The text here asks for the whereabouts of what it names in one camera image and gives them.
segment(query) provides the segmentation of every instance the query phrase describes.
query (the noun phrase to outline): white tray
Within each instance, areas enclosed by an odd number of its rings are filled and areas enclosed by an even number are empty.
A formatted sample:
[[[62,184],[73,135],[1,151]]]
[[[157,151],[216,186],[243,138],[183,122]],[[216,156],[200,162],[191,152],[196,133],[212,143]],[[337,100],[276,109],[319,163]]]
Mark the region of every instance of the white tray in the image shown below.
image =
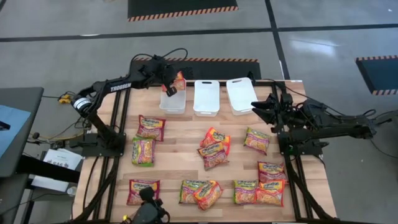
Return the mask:
[[[250,78],[236,78],[226,82],[229,103],[232,114],[242,115],[251,113],[251,102],[257,101],[256,92]]]
[[[220,83],[218,81],[195,81],[193,110],[197,116],[217,115],[220,110]]]
[[[168,97],[165,92],[160,94],[159,108],[165,114],[183,114],[185,112],[185,102],[187,99],[187,92],[180,90],[171,97]]]

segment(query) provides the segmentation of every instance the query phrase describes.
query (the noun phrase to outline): ramen packet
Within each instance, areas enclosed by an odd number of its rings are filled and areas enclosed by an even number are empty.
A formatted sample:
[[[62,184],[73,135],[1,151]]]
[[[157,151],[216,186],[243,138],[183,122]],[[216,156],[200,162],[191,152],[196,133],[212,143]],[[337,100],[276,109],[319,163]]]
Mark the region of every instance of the ramen packet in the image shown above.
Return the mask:
[[[179,71],[177,73],[177,76],[175,77],[173,83],[170,85],[170,87],[175,87],[177,89],[177,91],[185,90],[187,87],[186,82],[187,81],[185,81],[185,79],[182,75],[182,72]],[[162,85],[162,91],[166,92],[166,90],[167,90],[166,86]]]
[[[203,184],[207,184],[208,182],[208,180],[183,180],[179,203],[196,203],[193,193]]]
[[[205,162],[205,170],[213,168],[218,164],[229,162],[226,160],[226,153],[222,142],[217,142],[197,150]]]
[[[153,166],[155,162],[155,140],[134,137],[132,139],[132,163],[139,166]]]
[[[165,119],[145,118],[143,115],[139,115],[138,119],[139,127],[136,136],[163,141]]]
[[[252,149],[256,149],[257,151],[267,155],[269,138],[270,136],[264,133],[253,130],[252,128],[248,128],[243,145]]]
[[[234,180],[234,202],[241,205],[255,203],[258,183],[258,180]]]
[[[221,189],[220,185],[214,180],[209,180],[207,184],[199,187],[193,193],[193,196],[198,203],[198,208],[206,210],[216,203],[222,193],[223,189]]]
[[[270,180],[283,179],[286,180],[286,174],[284,170],[284,164],[272,164],[270,162],[257,162],[257,168],[259,171],[259,180],[262,183],[266,183]]]
[[[231,136],[226,136],[223,133],[219,133],[213,127],[211,127],[207,131],[204,140],[202,140],[200,142],[200,147],[207,147],[207,146],[214,144],[218,141],[221,141],[223,143],[225,154],[228,155],[229,149],[231,147]]]
[[[256,189],[256,203],[284,206],[285,180],[272,180],[260,183]]]
[[[159,199],[160,180],[155,180],[155,181],[130,180],[129,187],[130,187],[129,197],[127,198],[126,205],[140,205],[143,201],[139,196],[139,191],[147,187],[152,187],[152,189],[155,192],[154,199]]]

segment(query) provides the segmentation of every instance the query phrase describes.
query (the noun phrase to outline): orange and black striped tape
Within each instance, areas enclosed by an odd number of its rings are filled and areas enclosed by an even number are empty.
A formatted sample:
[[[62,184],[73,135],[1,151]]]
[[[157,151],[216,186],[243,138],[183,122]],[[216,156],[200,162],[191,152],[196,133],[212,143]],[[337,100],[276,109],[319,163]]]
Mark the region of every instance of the orange and black striped tape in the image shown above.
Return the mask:
[[[387,55],[387,56],[375,56],[375,57],[358,57],[356,58],[357,61],[361,60],[380,60],[380,59],[393,59],[398,58],[396,55]]]
[[[134,60],[149,60],[150,57],[135,58]],[[168,61],[188,61],[188,62],[258,62],[253,58],[166,58]]]
[[[216,7],[216,8],[211,8],[211,9],[199,9],[199,10],[189,10],[189,11],[181,11],[181,12],[161,13],[161,14],[146,15],[146,16],[133,16],[133,17],[129,18],[129,22],[144,21],[144,20],[151,20],[151,19],[164,19],[164,18],[180,17],[180,16],[193,16],[193,15],[208,14],[208,13],[215,13],[215,12],[228,12],[228,11],[236,11],[238,9],[239,9],[238,6],[228,6],[228,7]]]
[[[398,90],[374,90],[372,95],[381,96],[381,95],[396,95]]]

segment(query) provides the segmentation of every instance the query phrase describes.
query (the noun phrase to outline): wooden tabletop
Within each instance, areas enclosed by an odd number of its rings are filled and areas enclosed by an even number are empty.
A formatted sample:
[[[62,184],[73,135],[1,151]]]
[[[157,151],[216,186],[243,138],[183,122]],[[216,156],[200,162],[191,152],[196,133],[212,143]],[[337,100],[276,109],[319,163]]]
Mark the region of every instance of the wooden tabletop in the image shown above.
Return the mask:
[[[286,81],[286,85],[299,93],[305,93],[302,82]],[[279,154],[276,135],[271,133],[270,125],[267,125],[254,113],[242,116],[232,115],[226,87],[224,86],[221,87],[220,93],[220,111],[213,118],[194,115],[193,87],[187,87],[187,105],[184,114],[163,114],[159,109],[160,91],[160,87],[131,91],[125,127],[127,143],[125,153],[119,163],[111,222],[120,222],[123,215],[133,214],[139,208],[139,206],[126,205],[130,179],[160,180],[160,198],[163,200],[163,207],[170,213],[172,222],[294,221],[294,211],[288,185],[286,185],[284,192],[284,207],[235,205],[233,203],[233,180],[257,179],[257,161],[275,163],[284,161]],[[271,88],[266,86],[255,87],[255,91],[259,101],[265,100],[268,94],[272,92]],[[305,100],[304,97],[298,94],[291,94],[295,104]],[[98,110],[99,116],[105,123],[110,122],[114,96],[114,94],[108,95]],[[122,105],[121,102],[118,120],[120,120]],[[131,163],[132,138],[137,133],[139,114],[167,119],[164,142],[158,142],[156,145],[154,167],[138,167]],[[267,156],[243,146],[248,126],[272,136]],[[196,149],[199,148],[199,142],[204,138],[210,127],[214,127],[217,131],[231,136],[231,151],[228,155],[230,162],[205,171],[203,160]],[[94,159],[85,159],[83,163],[73,204],[73,214],[76,217],[82,211],[83,195]],[[302,160],[309,191],[327,213],[335,216],[335,207],[323,164],[313,156],[302,156]],[[86,204],[90,202],[98,188],[101,165],[102,158],[98,160],[94,169],[88,187]],[[181,181],[183,179],[216,180],[224,188],[224,192],[221,198],[207,211],[201,211],[193,204],[178,204]],[[305,207],[298,188],[297,192],[300,210],[302,216],[305,217]],[[105,192],[101,204],[100,218],[104,217],[107,195],[108,193]]]

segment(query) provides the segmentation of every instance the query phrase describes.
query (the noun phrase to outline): concrete floor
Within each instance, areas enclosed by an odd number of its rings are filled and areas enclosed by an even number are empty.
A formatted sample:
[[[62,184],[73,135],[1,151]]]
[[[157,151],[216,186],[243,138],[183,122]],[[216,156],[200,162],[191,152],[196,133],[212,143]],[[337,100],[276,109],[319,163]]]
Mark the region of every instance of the concrete floor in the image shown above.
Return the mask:
[[[278,27],[398,23],[398,2],[393,0],[271,3]],[[238,12],[128,23],[126,0],[8,0],[0,12],[0,38],[271,26],[263,0],[238,0],[238,4]],[[382,113],[398,108],[398,96],[370,94],[354,63],[355,57],[396,55],[398,29],[279,35],[290,77],[303,80],[309,96],[346,114],[360,114],[371,108]],[[0,88],[42,86],[45,95],[58,96],[97,80],[125,74],[136,53],[164,54],[176,47],[186,47],[191,57],[258,58],[263,78],[282,78],[272,33],[261,32],[0,43]],[[43,99],[32,130],[52,135],[76,119],[70,106]],[[397,123],[389,123],[378,131],[376,144],[398,156]],[[357,222],[396,223],[397,160],[376,151],[369,141],[338,138],[330,143],[324,150],[324,160],[338,217]],[[35,156],[46,149],[27,146],[25,151]],[[35,205],[30,223],[63,222],[69,219],[70,203],[41,202]]]

